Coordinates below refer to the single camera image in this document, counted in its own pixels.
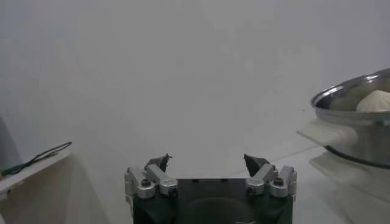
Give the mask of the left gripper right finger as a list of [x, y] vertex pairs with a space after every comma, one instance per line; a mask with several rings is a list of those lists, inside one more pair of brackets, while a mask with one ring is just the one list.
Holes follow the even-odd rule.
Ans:
[[263, 195], [268, 192], [272, 197], [296, 198], [297, 172], [291, 166], [283, 166], [279, 171], [264, 158], [244, 154], [244, 160], [250, 177], [245, 180], [248, 195]]

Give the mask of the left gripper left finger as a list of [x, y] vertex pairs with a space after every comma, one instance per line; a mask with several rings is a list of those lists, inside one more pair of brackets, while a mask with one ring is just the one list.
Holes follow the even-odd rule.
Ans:
[[175, 197], [178, 194], [178, 180], [166, 174], [169, 154], [150, 159], [139, 167], [128, 167], [124, 173], [125, 195], [140, 199], [150, 199], [156, 195]]

